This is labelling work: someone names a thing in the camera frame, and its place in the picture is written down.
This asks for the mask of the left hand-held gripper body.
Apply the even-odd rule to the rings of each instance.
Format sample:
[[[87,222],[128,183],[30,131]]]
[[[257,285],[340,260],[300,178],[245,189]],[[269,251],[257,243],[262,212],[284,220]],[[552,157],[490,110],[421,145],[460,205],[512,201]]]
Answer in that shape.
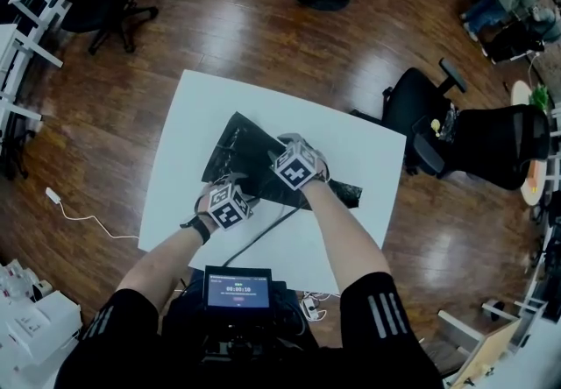
[[[208,214],[221,230],[230,230],[252,216],[253,208],[246,200],[253,197],[245,194],[238,183],[228,186],[219,185],[218,181],[211,183],[216,187],[210,193]]]

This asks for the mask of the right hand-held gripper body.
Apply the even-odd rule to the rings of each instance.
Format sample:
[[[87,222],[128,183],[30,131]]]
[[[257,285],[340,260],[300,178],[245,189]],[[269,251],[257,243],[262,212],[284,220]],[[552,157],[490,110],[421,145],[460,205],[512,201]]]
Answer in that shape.
[[[294,143],[284,146],[285,151],[273,163],[273,171],[288,187],[299,190],[311,180],[329,181],[326,158],[307,140],[295,137]]]

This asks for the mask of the person's left hand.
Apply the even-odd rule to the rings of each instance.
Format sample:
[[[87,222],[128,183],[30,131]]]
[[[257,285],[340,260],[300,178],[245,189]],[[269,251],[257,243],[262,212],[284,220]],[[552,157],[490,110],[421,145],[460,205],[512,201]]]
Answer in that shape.
[[[202,191],[199,194],[197,201],[195,202],[195,213],[202,220],[210,233],[214,233],[217,229],[217,224],[208,214],[210,193],[215,187],[216,186],[212,183],[207,183],[202,188]]]

